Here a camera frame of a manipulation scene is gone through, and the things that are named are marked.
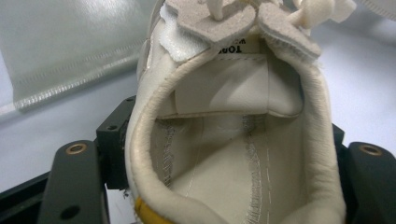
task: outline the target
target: sneaker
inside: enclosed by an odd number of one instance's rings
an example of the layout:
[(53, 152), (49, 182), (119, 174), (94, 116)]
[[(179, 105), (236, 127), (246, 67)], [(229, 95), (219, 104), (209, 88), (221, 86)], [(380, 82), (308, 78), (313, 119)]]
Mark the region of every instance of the sneaker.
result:
[(343, 0), (166, 0), (125, 146), (144, 223), (343, 223), (329, 97), (309, 30)]

